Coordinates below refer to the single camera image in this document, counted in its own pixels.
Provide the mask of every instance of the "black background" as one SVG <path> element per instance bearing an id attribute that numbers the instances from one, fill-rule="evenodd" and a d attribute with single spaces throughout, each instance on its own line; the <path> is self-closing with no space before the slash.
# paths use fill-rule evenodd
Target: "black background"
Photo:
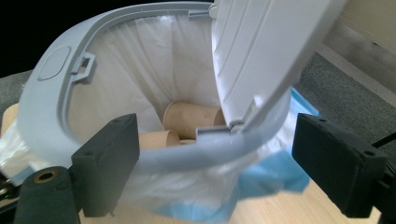
<path id="1" fill-rule="evenodd" d="M 1 1 L 0 77 L 32 70 L 50 44 L 81 21 L 118 7 L 154 2 L 170 1 Z"/>

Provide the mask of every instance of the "gray carpet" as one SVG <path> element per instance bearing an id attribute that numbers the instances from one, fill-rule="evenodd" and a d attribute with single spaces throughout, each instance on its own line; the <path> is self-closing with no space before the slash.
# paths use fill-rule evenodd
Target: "gray carpet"
<path id="1" fill-rule="evenodd" d="M 0 78 L 0 114 L 19 101 L 30 72 Z M 339 124 L 367 143 L 396 132 L 396 108 L 315 54 L 295 88 L 321 116 Z M 381 147 L 396 167 L 396 141 Z"/>

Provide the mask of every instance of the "white lid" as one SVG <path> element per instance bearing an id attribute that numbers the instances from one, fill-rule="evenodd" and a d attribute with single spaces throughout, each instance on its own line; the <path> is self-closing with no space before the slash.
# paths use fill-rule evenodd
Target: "white lid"
<path id="1" fill-rule="evenodd" d="M 260 125 L 299 77 L 345 0 L 216 0 L 209 9 L 219 98 L 229 126 Z"/>

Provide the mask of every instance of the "trash can lid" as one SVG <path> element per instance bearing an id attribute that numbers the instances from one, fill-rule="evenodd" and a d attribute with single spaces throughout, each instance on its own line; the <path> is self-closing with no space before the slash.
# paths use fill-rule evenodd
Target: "trash can lid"
<path id="1" fill-rule="evenodd" d="M 229 127 L 260 125 L 298 80 L 346 0 L 216 0 L 209 8 L 219 98 Z"/>

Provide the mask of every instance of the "trash bin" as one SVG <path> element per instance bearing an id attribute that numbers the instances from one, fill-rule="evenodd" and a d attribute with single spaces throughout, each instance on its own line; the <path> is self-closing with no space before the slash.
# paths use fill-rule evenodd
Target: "trash bin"
<path id="1" fill-rule="evenodd" d="M 154 211 L 193 204 L 206 209 L 198 221 L 209 220 L 238 175 L 275 153 L 262 146 L 285 124 L 291 86 L 344 3 L 170 2 L 100 14 L 60 35 L 37 63 L 20 100 L 21 138 L 69 167 L 115 117 L 136 113 L 139 132 L 154 132 L 175 100 L 220 106 L 226 128 L 203 129 L 194 144 L 142 151 L 123 196 Z M 143 188 L 153 184 L 161 187 Z"/>

